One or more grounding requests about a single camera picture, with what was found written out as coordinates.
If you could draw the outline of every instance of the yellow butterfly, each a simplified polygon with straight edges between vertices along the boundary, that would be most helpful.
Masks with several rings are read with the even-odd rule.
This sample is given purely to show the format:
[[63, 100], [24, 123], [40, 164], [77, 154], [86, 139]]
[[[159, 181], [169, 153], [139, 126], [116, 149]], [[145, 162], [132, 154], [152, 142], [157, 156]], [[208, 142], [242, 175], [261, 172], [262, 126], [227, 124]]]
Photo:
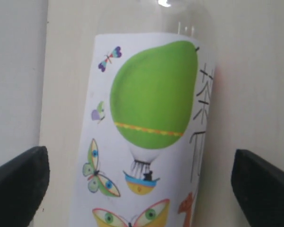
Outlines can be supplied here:
[[147, 208], [133, 224], [131, 222], [126, 224], [123, 221], [123, 217], [108, 210], [101, 208], [93, 209], [93, 215], [98, 227], [165, 227], [168, 213], [168, 199], [161, 200]]

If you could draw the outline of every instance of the white wall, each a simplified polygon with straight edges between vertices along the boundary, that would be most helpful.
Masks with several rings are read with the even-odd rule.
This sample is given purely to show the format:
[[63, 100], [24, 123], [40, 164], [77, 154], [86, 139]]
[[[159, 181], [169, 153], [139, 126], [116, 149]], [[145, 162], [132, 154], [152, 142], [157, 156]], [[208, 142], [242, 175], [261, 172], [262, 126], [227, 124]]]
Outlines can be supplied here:
[[[113, 1], [50, 1], [40, 141], [52, 169], [35, 227], [67, 226], [92, 38]], [[284, 170], [284, 0], [198, 2], [214, 21], [219, 68], [194, 227], [247, 227], [230, 183], [235, 150]]]
[[0, 0], [0, 165], [38, 145], [47, 0]]

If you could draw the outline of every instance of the plastic bottle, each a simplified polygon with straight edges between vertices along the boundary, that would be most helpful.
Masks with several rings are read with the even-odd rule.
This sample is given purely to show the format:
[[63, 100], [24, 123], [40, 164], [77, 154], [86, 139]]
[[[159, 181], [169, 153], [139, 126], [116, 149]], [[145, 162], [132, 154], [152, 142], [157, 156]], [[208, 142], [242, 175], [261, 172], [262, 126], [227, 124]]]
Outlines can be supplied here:
[[183, 0], [116, 0], [99, 21], [71, 220], [190, 227], [215, 67], [208, 20]]

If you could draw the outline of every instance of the green butterfly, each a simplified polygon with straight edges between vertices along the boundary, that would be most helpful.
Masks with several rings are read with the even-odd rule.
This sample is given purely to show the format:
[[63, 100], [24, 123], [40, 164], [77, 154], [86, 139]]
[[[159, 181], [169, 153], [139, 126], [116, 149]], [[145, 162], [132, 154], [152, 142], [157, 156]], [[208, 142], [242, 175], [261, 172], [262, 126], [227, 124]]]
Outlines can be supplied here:
[[83, 166], [83, 175], [88, 176], [89, 191], [96, 193], [100, 189], [106, 196], [120, 197], [121, 194], [117, 186], [109, 178], [100, 174], [100, 170], [98, 170], [99, 150], [95, 139], [92, 139], [89, 147], [88, 161]]

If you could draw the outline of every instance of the balloon basket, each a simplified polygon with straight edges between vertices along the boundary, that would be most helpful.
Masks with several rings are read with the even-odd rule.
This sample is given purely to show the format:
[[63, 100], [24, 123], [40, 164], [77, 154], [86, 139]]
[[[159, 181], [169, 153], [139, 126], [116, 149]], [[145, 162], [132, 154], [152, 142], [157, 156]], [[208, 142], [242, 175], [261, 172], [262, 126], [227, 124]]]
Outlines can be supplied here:
[[157, 181], [160, 179], [156, 179], [153, 181], [145, 181], [142, 179], [138, 179], [135, 178], [133, 176], [130, 176], [129, 174], [127, 174], [125, 171], [123, 171], [125, 174], [125, 180], [127, 183], [127, 186], [129, 187], [129, 189], [137, 194], [137, 195], [146, 195], [150, 192], [152, 192], [152, 190], [156, 187], [157, 185]]

